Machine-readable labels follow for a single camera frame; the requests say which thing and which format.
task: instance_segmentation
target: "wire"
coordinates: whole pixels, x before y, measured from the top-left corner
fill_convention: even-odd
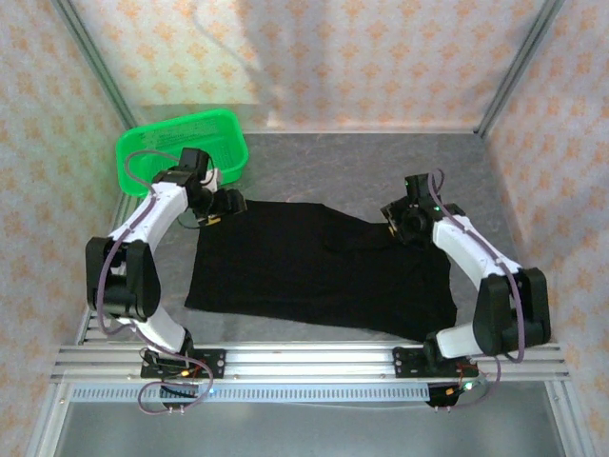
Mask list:
[[[216,177],[216,165],[213,163],[213,157],[211,157],[211,155],[209,155],[209,162],[211,162],[211,176],[209,176],[209,179],[205,182],[201,183],[201,186],[206,186],[209,183],[211,183],[214,178]]]
[[[463,382],[463,375],[464,374],[465,374],[465,370],[463,368],[461,368],[461,373],[459,374],[459,382],[458,382],[459,388],[462,387],[461,383]]]
[[[434,173],[436,171],[438,171],[440,173],[440,177],[441,177],[441,181],[440,181],[439,185],[436,185],[436,177],[434,175]],[[464,226],[455,216],[453,216],[448,211],[448,209],[446,209],[446,207],[442,203],[442,200],[440,200],[440,197],[438,196],[438,192],[440,191],[440,189],[442,188],[442,185],[444,184],[444,176],[445,176],[445,174],[442,169],[435,169],[434,171],[432,171],[431,173],[429,173],[427,175],[427,187],[429,188],[429,193],[430,193],[431,198],[433,199],[434,203],[436,204],[436,206],[438,208],[440,208],[440,210],[442,211],[442,214],[445,217],[447,217],[448,220],[455,227],[457,227],[463,233],[465,233],[470,238],[472,238],[482,249],[484,249],[484,251],[486,253],[488,253],[488,255],[491,256],[491,258],[501,268],[501,270],[503,270],[503,272],[505,273],[505,276],[507,277],[507,281],[510,285],[510,288],[512,291],[512,297],[514,298],[514,304],[515,304],[515,308],[516,308],[516,319],[517,319],[517,327],[518,327],[518,356],[516,358],[512,358],[511,356],[506,354],[506,357],[511,362],[513,362],[515,364],[519,364],[524,359],[525,341],[524,341],[524,313],[522,311],[521,296],[518,292],[518,286],[516,284],[516,280],[514,279],[514,275],[509,270],[507,265],[502,261],[500,256],[493,250],[493,248],[491,246],[489,246],[489,244],[486,243],[478,234],[476,234],[475,232],[473,232],[471,230],[468,230],[466,226]],[[455,405],[453,407],[447,407],[446,408],[447,410],[450,411],[451,409],[454,409],[454,408],[472,407],[474,405],[477,405],[484,399],[488,398],[495,391],[495,389],[497,388],[497,386],[499,385],[499,382],[501,380],[501,362],[497,357],[494,357],[494,359],[495,359],[495,363],[497,364],[497,378],[490,385],[490,387],[483,394],[483,396],[481,396],[481,397],[477,398],[476,400],[474,400],[473,402],[467,403],[465,405]]]
[[[477,366],[475,365],[471,365],[471,364],[457,364],[459,368],[473,368],[476,369],[478,371],[478,373],[483,374],[484,376],[486,376],[486,373],[484,371],[482,371],[481,369],[479,369]]]
[[[140,349],[140,358],[142,359],[142,362],[149,363],[149,361],[145,358],[144,354],[142,353],[142,350],[147,350],[147,348]],[[184,377],[182,375],[182,373],[184,372],[184,368],[176,367],[175,365],[172,365],[172,364],[164,364],[163,362],[161,362],[159,360],[155,360],[153,362],[153,364],[155,367],[159,367],[159,368],[166,367],[165,371],[164,371],[164,373],[166,373],[166,376],[161,378],[162,381],[165,381],[167,379],[176,379],[178,377]]]
[[[102,271],[100,273],[100,277],[99,277],[99,283],[98,283],[98,287],[97,287],[97,294],[96,294],[96,300],[95,300],[95,305],[97,307],[97,321],[99,323],[99,328],[101,329],[102,333],[104,333],[106,336],[111,336],[111,335],[115,335],[116,333],[118,333],[119,331],[125,329],[125,328],[129,328],[132,331],[135,332],[135,334],[144,342],[146,343],[146,345],[149,348],[153,348],[155,350],[157,350],[158,352],[164,353],[166,355],[169,355],[171,357],[173,357],[174,359],[177,360],[182,360],[184,362],[188,364],[193,364],[197,367],[199,367],[200,369],[203,369],[207,375],[209,376],[209,380],[207,382],[207,386],[204,389],[204,391],[202,393],[199,394],[199,396],[193,400],[192,402],[188,403],[185,406],[180,406],[180,410],[182,413],[184,413],[187,409],[191,408],[191,407],[195,407],[196,405],[200,404],[201,402],[203,402],[203,400],[207,397],[207,395],[209,394],[209,391],[211,390],[212,386],[213,386],[213,372],[211,371],[211,369],[204,364],[203,362],[201,362],[200,360],[196,360],[193,359],[191,357],[187,357],[185,355],[173,352],[172,350],[169,350],[167,348],[164,348],[160,345],[157,345],[156,343],[154,343],[152,340],[150,340],[149,338],[146,337],[146,335],[144,333],[142,333],[142,331],[140,331],[140,329],[138,329],[134,324],[129,323],[129,324],[123,324],[118,328],[115,329],[110,329],[108,327],[106,327],[106,324],[104,322],[104,291],[106,289],[106,280],[108,279],[108,273],[110,271],[110,266],[112,264],[112,260],[114,259],[114,256],[116,255],[116,252],[118,252],[118,249],[121,247],[122,243],[125,241],[125,239],[135,231],[135,229],[137,228],[137,226],[150,214],[150,212],[152,211],[152,209],[154,208],[154,205],[156,204],[157,201],[157,194],[156,194],[156,190],[154,189],[154,187],[144,181],[143,179],[141,179],[138,176],[135,176],[132,172],[131,172],[131,168],[130,168],[130,162],[134,157],[140,156],[140,155],[145,155],[145,154],[155,154],[155,155],[159,155],[161,157],[165,157],[167,159],[173,160],[173,161],[178,161],[178,159],[170,154],[167,154],[166,152],[161,152],[159,150],[154,150],[154,149],[143,149],[143,150],[138,150],[135,152],[132,152],[130,155],[127,156],[127,159],[125,160],[125,173],[127,174],[127,176],[129,178],[131,178],[132,180],[134,180],[136,183],[141,184],[142,186],[144,186],[145,188],[147,188],[148,190],[148,204],[147,206],[142,210],[142,212],[135,218],[135,220],[131,223],[130,226],[125,228],[125,231],[123,231],[123,233],[121,233],[118,238],[116,239],[116,241],[114,242],[114,244],[112,245],[112,247],[110,248],[110,251],[108,253],[108,256],[106,257],[106,261],[104,262],[104,264],[102,265]],[[161,415],[161,414],[167,414],[167,413],[171,413],[173,412],[173,408],[170,407],[169,409],[161,409],[161,410],[152,410],[152,409],[148,409],[146,407],[144,407],[144,404],[142,402],[142,397],[144,395],[144,392],[153,386],[160,386],[160,387],[177,387],[177,388],[199,388],[198,384],[184,384],[184,383],[169,383],[167,381],[153,381],[151,383],[148,383],[146,385],[144,385],[137,396],[137,403],[138,406],[140,408],[140,410],[142,412],[144,412],[145,414],[148,415]]]
[[[200,230],[200,229],[201,229],[201,226],[198,226],[198,227],[191,227],[191,226],[187,226],[186,224],[184,224],[184,223],[183,223],[183,222],[180,220],[180,216],[178,216],[176,219],[177,219],[177,221],[178,221],[178,224],[180,224],[180,227],[181,227],[181,228],[183,228],[183,229],[188,229],[188,230]]]

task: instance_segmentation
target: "black cloth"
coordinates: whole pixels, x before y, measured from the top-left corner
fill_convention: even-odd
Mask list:
[[[455,325],[446,254],[320,204],[247,201],[202,228],[186,306],[422,341]]]

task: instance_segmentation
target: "wall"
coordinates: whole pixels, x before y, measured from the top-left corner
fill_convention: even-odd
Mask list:
[[[0,21],[0,453],[18,456],[83,314],[123,129],[48,0],[1,2]]]
[[[554,336],[597,452],[609,448],[609,9],[565,2],[492,129],[521,258],[549,279]]]
[[[542,0],[76,0],[140,123],[475,128]]]

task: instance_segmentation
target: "green plastic basket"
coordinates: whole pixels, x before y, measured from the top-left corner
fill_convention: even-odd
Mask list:
[[[222,184],[241,177],[249,154],[237,116],[228,109],[213,109],[126,131],[116,143],[118,182],[124,193],[144,197],[147,189],[125,173],[125,160],[136,150],[156,149],[180,157],[182,148],[199,148],[222,172]],[[169,159],[149,154],[133,157],[133,174],[151,183],[156,174],[176,165]]]

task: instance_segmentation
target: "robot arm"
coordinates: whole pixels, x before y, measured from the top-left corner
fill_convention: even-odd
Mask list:
[[[440,208],[427,182],[427,174],[405,178],[406,196],[384,207],[383,215],[403,243],[422,247],[433,243],[444,250],[478,290],[473,322],[428,336],[423,349],[430,364],[513,351],[521,336],[526,347],[547,343],[550,316],[543,273],[537,268],[525,269],[500,253],[476,231],[457,205]],[[519,335],[517,312],[511,306],[515,291],[508,274],[514,278],[521,301],[523,335]]]
[[[169,226],[187,209],[194,211],[202,225],[214,217],[245,209],[239,191],[218,190],[222,176],[218,169],[207,170],[208,160],[209,156],[199,149],[184,149],[179,165],[154,178],[153,192],[129,219],[108,238],[92,238],[86,249],[88,303],[96,309],[102,265],[110,247],[128,232],[106,279],[104,313],[181,355],[192,349],[192,339],[160,305],[161,286],[153,253]],[[155,201],[150,208],[151,199]]]

